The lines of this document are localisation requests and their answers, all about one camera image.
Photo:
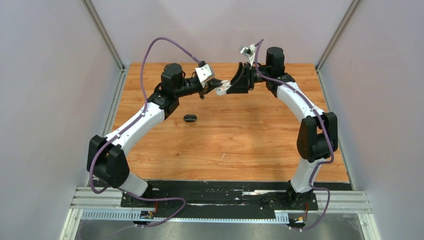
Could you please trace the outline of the white earbud charging case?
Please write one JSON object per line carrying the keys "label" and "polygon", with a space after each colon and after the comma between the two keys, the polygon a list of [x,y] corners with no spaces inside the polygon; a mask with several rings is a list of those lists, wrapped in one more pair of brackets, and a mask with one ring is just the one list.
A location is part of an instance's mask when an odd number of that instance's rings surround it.
{"label": "white earbud charging case", "polygon": [[227,94],[227,90],[231,87],[231,82],[229,80],[223,80],[221,86],[217,87],[214,91],[218,96],[223,96]]}

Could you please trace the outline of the black earbud charging case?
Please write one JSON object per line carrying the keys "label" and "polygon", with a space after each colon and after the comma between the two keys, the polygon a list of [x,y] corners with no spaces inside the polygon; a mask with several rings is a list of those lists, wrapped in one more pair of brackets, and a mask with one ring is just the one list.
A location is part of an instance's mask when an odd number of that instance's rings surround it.
{"label": "black earbud charging case", "polygon": [[186,114],[183,116],[183,120],[187,123],[194,123],[197,119],[198,117],[195,114]]}

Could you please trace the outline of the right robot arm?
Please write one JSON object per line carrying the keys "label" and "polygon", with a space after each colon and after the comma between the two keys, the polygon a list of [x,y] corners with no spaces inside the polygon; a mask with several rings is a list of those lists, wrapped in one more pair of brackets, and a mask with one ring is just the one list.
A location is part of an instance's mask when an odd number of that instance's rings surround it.
{"label": "right robot arm", "polygon": [[239,63],[236,74],[223,84],[222,90],[228,95],[247,94],[256,83],[265,83],[299,121],[296,146],[300,161],[281,202],[291,209],[302,210],[313,200],[318,171],[334,161],[334,152],[338,149],[338,119],[333,112],[325,112],[315,105],[285,71],[282,48],[268,48],[265,64],[256,62],[256,50],[256,44],[241,47],[240,53],[248,61]]}

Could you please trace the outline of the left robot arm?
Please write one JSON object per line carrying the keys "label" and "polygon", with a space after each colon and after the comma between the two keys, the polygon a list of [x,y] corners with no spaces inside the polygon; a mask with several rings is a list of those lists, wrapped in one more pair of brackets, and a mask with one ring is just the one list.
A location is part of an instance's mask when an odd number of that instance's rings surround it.
{"label": "left robot arm", "polygon": [[134,195],[140,206],[149,206],[153,193],[146,180],[130,171],[126,156],[131,149],[153,127],[166,120],[179,106],[179,98],[192,94],[205,94],[215,91],[225,93],[230,87],[228,80],[215,78],[211,66],[205,63],[195,68],[190,78],[180,64],[167,64],[160,76],[161,82],[145,105],[115,131],[102,137],[95,135],[89,141],[87,171],[108,187],[120,189]]}

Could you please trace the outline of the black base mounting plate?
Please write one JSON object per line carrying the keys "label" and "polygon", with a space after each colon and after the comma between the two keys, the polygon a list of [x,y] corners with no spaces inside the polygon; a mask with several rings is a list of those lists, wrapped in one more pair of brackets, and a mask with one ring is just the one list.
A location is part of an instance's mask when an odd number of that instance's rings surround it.
{"label": "black base mounting plate", "polygon": [[144,200],[122,193],[120,206],[152,208],[156,218],[270,219],[279,210],[320,210],[318,195],[296,194],[287,181],[152,180]]}

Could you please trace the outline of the left aluminium corner post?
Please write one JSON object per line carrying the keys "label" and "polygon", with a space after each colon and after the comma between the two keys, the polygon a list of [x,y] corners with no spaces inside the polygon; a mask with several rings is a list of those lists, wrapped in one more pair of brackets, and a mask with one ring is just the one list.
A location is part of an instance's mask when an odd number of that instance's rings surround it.
{"label": "left aluminium corner post", "polygon": [[82,3],[84,4],[93,24],[95,25],[98,33],[100,34],[106,48],[108,49],[112,59],[114,60],[115,64],[119,68],[121,72],[124,72],[125,70],[125,64],[123,63],[115,45],[113,44],[113,41],[108,34],[108,31],[106,30],[102,19],[96,10],[96,7],[92,0],[82,0]]}

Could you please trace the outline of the aluminium corner post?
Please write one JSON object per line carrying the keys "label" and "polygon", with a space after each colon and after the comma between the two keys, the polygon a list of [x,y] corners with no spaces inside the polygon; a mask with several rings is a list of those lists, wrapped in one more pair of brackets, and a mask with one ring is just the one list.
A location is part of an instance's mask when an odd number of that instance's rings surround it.
{"label": "aluminium corner post", "polygon": [[349,22],[353,18],[355,12],[357,11],[358,7],[362,3],[362,0],[351,0],[350,4],[344,13],[343,17],[341,18],[339,24],[337,25],[332,37],[330,38],[327,46],[325,47],[321,57],[319,58],[317,64],[315,65],[315,70],[317,73],[321,71],[321,69],[324,67],[326,61],[328,60],[330,54],[332,53],[334,47],[338,43],[339,38],[344,33],[346,27],[348,26]]}
{"label": "aluminium corner post", "polygon": [[82,0],[82,3],[84,4],[93,24],[95,25],[98,33],[100,34],[106,48],[108,49],[112,59],[114,60],[115,64],[119,68],[121,72],[124,72],[125,70],[125,64],[123,63],[115,45],[113,44],[113,41],[108,34],[108,31],[106,30],[102,19],[96,10],[96,7],[92,0]]}

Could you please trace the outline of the right aluminium corner post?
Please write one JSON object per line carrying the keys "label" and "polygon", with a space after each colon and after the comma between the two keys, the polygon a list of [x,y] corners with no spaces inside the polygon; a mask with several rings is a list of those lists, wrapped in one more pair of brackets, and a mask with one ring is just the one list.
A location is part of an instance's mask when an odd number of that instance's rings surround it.
{"label": "right aluminium corner post", "polygon": [[332,53],[334,47],[338,43],[339,38],[344,33],[346,27],[348,26],[349,22],[353,18],[355,12],[357,11],[358,7],[362,3],[362,0],[351,0],[350,4],[344,13],[343,17],[341,18],[339,24],[337,25],[332,37],[330,38],[327,46],[325,47],[321,57],[319,58],[317,64],[315,65],[315,70],[317,73],[321,71],[321,69],[324,67],[326,61],[328,60],[330,54]]}

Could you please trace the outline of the aluminium frame rail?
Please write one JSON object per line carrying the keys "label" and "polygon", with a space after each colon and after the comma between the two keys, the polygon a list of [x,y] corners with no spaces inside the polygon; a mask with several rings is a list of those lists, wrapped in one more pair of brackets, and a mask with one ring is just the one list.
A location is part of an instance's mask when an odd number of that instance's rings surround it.
{"label": "aluminium frame rail", "polygon": [[[121,208],[122,193],[108,189],[101,194],[89,187],[78,187],[70,204],[71,209],[115,209]],[[364,191],[331,190],[328,213],[371,214],[368,197]]]}

